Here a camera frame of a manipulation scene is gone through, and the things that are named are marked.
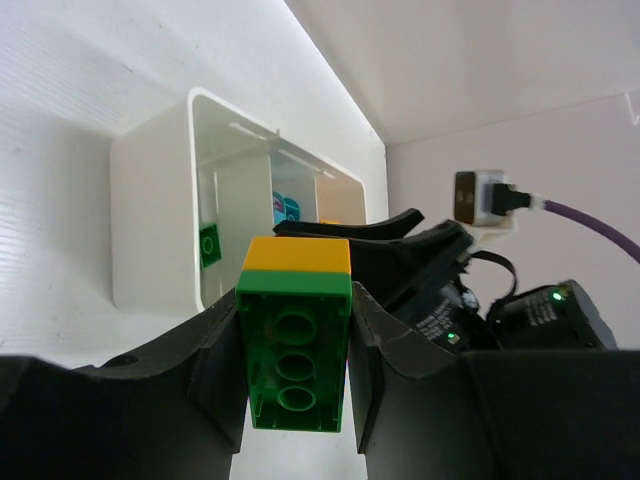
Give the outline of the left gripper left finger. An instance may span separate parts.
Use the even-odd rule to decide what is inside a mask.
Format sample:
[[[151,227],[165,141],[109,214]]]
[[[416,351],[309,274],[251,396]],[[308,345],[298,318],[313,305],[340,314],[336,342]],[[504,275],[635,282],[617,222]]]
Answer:
[[[226,479],[248,391],[233,293],[101,366],[1,360],[5,479]]]

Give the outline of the blue lego brick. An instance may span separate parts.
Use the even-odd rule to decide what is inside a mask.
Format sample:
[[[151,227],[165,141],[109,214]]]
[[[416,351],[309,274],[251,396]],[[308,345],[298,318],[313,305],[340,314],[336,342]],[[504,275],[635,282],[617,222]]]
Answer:
[[[283,221],[299,221],[300,207],[296,200],[285,197],[279,192],[272,192],[274,224],[277,225]]]

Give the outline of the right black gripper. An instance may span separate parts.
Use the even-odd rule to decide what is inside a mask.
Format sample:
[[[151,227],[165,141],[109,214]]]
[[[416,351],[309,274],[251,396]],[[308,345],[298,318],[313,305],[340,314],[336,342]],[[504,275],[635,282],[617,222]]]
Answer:
[[[413,229],[424,215],[410,208],[388,220],[343,225],[285,220],[281,237],[342,238],[349,241],[352,279],[387,310],[427,340],[454,354],[470,350],[616,350],[612,330],[575,280],[517,291],[518,276],[506,258],[481,250],[471,255],[502,266],[510,290],[484,316],[476,295],[461,281],[471,235],[445,220]]]

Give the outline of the green yellow blue lego stack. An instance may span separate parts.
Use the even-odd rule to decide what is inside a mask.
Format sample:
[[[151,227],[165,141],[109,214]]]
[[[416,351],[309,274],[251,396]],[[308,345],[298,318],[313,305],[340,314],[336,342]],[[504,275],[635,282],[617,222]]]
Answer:
[[[235,295],[253,427],[340,432],[352,308],[348,240],[256,237]]]

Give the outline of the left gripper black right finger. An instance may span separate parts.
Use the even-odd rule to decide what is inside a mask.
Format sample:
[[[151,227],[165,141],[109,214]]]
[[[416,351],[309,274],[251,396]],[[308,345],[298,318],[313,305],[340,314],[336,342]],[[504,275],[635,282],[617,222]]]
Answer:
[[[635,351],[431,344],[353,287],[349,380],[371,479],[635,479]]]

